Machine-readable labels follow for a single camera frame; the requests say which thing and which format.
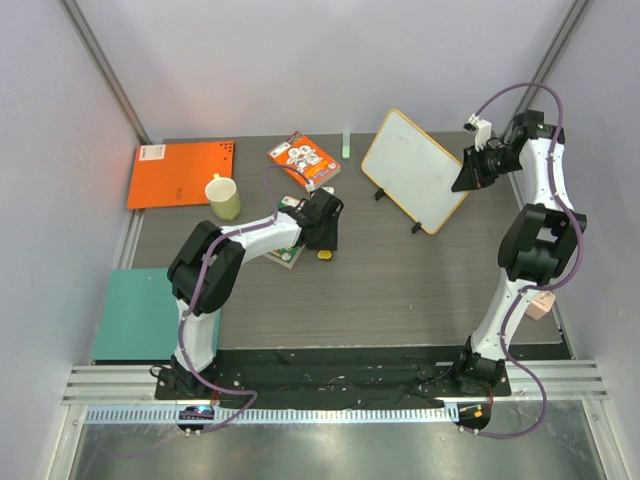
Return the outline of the yellow bone-shaped eraser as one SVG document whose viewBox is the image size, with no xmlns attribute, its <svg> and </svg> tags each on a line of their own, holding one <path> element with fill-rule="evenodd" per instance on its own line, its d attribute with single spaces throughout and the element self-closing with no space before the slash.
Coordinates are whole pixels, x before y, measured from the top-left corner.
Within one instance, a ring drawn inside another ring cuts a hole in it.
<svg viewBox="0 0 640 480">
<path fill-rule="evenodd" d="M 334 252 L 332 250 L 318 250 L 316 257 L 320 261 L 331 261 L 334 257 Z"/>
</svg>

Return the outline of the yellow framed whiteboard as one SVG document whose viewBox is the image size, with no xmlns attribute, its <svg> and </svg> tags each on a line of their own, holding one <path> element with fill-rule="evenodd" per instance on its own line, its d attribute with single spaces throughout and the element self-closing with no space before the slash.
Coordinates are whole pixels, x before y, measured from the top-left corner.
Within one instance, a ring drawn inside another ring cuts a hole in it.
<svg viewBox="0 0 640 480">
<path fill-rule="evenodd" d="M 462 163 L 397 109 L 390 110 L 362 172 L 424 232 L 434 235 L 469 195 L 452 192 Z"/>
</svg>

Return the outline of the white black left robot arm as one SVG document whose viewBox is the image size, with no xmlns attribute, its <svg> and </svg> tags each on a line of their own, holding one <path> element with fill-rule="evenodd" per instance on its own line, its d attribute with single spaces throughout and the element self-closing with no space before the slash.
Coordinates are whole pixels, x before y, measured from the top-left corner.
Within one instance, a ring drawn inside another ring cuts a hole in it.
<svg viewBox="0 0 640 480">
<path fill-rule="evenodd" d="M 235 226 L 210 221 L 196 225 L 167 273 L 180 314 L 168 382 L 172 388 L 193 399 L 211 391 L 213 375 L 208 369 L 215 358 L 214 333 L 241 267 L 279 249 L 335 251 L 343 208 L 332 189 L 320 188 L 260 220 Z"/>
</svg>

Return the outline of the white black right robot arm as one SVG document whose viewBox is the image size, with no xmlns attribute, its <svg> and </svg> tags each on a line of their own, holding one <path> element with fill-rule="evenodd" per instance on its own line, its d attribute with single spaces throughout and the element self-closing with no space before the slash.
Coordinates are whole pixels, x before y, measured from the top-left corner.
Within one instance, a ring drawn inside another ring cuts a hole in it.
<svg viewBox="0 0 640 480">
<path fill-rule="evenodd" d="M 457 391 L 479 396 L 505 378 L 511 340 L 534 297 L 560 277 L 587 226 L 574 211 L 564 186 L 564 132 L 540 111 L 518 114 L 510 135 L 465 149 L 452 191 L 472 191 L 502 174 L 525 175 L 526 202 L 498 250 L 499 285 L 480 326 L 467 339 L 450 378 Z"/>
</svg>

